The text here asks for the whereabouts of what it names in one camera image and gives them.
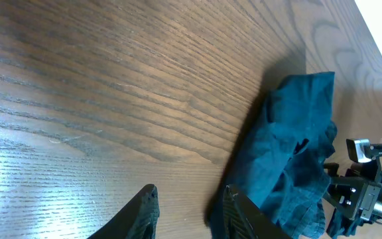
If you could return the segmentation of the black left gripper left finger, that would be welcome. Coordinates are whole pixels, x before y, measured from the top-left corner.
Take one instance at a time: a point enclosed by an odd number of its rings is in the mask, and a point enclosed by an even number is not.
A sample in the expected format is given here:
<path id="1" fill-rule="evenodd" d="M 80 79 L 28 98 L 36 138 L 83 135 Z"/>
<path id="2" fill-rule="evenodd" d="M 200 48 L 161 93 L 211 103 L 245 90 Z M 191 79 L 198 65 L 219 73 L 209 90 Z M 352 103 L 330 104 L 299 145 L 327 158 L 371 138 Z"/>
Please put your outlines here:
<path id="1" fill-rule="evenodd" d="M 155 239 L 159 216 L 157 187 L 147 184 L 88 239 Z"/>

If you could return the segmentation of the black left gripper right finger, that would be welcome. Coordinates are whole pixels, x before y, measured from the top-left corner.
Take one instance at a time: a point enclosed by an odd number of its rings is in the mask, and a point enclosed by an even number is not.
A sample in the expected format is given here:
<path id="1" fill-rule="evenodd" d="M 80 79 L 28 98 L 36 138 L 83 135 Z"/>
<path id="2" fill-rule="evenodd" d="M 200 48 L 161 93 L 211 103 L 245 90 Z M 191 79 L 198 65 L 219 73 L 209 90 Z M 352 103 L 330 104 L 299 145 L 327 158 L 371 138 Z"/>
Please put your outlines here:
<path id="1" fill-rule="evenodd" d="M 223 192 L 223 223 L 229 239 L 291 239 L 236 186 Z"/>

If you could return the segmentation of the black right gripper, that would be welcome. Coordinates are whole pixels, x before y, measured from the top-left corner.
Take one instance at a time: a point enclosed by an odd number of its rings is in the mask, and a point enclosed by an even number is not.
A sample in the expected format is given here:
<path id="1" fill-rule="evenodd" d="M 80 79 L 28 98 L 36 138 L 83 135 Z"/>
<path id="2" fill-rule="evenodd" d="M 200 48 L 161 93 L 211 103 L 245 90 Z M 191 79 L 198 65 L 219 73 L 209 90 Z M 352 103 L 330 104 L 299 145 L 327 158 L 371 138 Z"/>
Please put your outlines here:
<path id="1" fill-rule="evenodd" d="M 369 220 L 381 189 L 378 163 L 354 163 L 344 176 L 338 175 L 337 163 L 326 163 L 324 169 L 331 177 L 331 183 L 323 199 L 350 220 L 358 216 Z"/>

